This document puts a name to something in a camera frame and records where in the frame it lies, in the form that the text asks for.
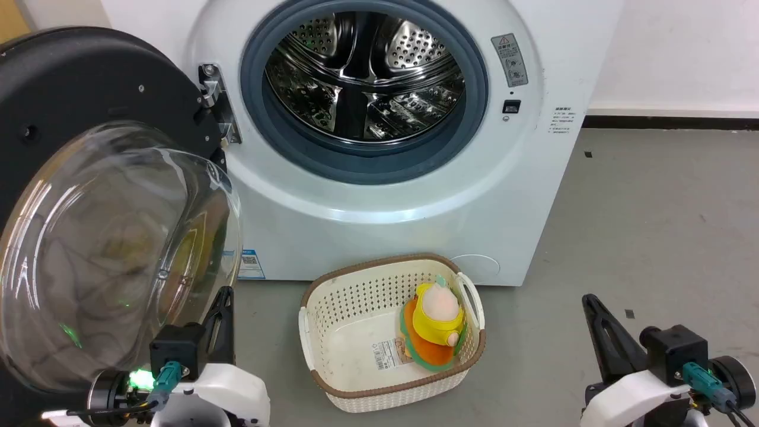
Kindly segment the grey warning sticker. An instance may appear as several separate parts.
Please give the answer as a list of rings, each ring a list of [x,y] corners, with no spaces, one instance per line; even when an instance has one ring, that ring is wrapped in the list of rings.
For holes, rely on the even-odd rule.
[[[493,36],[491,43],[496,49],[507,85],[520,87],[528,84],[528,73],[524,58],[514,33]]]

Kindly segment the round white filter cover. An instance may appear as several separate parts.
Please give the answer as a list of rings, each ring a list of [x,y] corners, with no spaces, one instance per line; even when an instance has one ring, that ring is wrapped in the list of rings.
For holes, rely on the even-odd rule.
[[[482,254],[461,254],[451,260],[471,279],[473,284],[501,286],[500,264],[492,257]]]

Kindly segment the yellow wooden panel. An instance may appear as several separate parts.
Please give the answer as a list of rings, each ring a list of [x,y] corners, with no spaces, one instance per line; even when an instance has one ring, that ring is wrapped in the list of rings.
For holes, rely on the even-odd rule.
[[[16,0],[0,0],[0,44],[30,31],[30,26]]]

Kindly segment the blue white energy label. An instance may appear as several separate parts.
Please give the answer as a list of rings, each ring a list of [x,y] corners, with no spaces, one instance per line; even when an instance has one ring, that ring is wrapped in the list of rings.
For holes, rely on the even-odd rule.
[[[266,279],[257,252],[242,248],[238,279]]]

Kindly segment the metal washer door hinge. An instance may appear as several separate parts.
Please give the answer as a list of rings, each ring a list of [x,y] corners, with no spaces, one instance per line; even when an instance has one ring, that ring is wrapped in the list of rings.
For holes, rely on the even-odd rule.
[[[216,119],[221,133],[222,145],[241,144],[238,122],[231,108],[229,92],[220,67],[217,64],[201,64],[198,74],[202,85],[202,103]]]

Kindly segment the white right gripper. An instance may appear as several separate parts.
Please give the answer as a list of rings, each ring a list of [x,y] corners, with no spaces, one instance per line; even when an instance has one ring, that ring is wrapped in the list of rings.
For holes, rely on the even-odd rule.
[[[581,305],[602,383],[612,385],[590,400],[580,427],[626,427],[665,403],[672,394],[688,393],[688,384],[670,387],[645,371],[646,352],[596,295],[583,295]]]

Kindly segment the stainless steel washer drum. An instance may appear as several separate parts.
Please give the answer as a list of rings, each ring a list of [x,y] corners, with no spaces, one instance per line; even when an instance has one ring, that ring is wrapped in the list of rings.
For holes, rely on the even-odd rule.
[[[465,92],[458,62],[427,29],[379,12],[300,23],[265,73],[285,111],[346,144],[399,144],[444,122]]]

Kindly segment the black round glass washer door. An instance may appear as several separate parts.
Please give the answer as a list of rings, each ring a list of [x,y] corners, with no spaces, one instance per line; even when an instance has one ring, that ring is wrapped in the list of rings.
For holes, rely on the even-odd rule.
[[[0,44],[0,427],[82,410],[104,370],[149,369],[238,271],[216,119],[159,49],[102,27]]]

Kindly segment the yellow orange plush doll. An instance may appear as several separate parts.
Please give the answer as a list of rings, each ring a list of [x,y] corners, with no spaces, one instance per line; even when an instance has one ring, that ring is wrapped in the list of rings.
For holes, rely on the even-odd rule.
[[[437,276],[417,285],[415,294],[401,309],[400,332],[407,358],[428,371],[445,371],[453,366],[467,324],[463,306]]]

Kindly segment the white front-load washing machine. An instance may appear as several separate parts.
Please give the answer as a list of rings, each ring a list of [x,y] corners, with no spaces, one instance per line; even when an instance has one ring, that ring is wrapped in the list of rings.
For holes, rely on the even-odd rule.
[[[482,124],[434,172],[361,186],[296,167],[255,129],[241,55],[283,0],[100,0],[110,25],[157,47],[199,88],[217,64],[241,144],[225,159],[242,204],[243,248],[274,281],[311,281],[367,260],[482,254],[501,286],[521,286],[546,226],[626,0],[436,0],[471,30],[490,84]],[[528,84],[509,87],[491,43],[514,33]],[[521,100],[503,114],[505,100]]]

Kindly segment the white barcode paper tag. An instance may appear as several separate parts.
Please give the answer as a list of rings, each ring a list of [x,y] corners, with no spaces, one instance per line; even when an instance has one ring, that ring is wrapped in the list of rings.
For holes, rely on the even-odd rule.
[[[402,337],[373,343],[371,349],[378,371],[399,368],[414,362],[406,353],[406,341]]]

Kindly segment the black wall baseboard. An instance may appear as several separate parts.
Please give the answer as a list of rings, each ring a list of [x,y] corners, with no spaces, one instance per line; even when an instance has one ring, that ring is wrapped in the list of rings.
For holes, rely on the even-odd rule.
[[[586,116],[584,129],[729,130],[759,132],[759,119],[659,116]]]

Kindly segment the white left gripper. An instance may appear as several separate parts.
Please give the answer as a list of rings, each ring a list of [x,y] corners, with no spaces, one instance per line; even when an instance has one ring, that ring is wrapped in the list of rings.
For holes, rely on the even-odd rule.
[[[198,379],[180,381],[150,427],[270,427],[264,381],[235,366],[235,291],[218,289],[206,312],[206,361]]]

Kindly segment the white plastic basket brown rim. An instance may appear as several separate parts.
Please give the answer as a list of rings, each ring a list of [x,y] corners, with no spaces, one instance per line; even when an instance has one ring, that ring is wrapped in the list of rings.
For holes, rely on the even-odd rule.
[[[402,337],[401,309],[417,285],[438,275],[463,304],[467,324],[453,366],[433,372],[412,362],[378,371],[372,344]],[[312,378],[347,413],[388,410],[450,391],[486,347],[476,287],[452,260],[433,253],[371,260],[320,276],[302,297],[298,324]]]

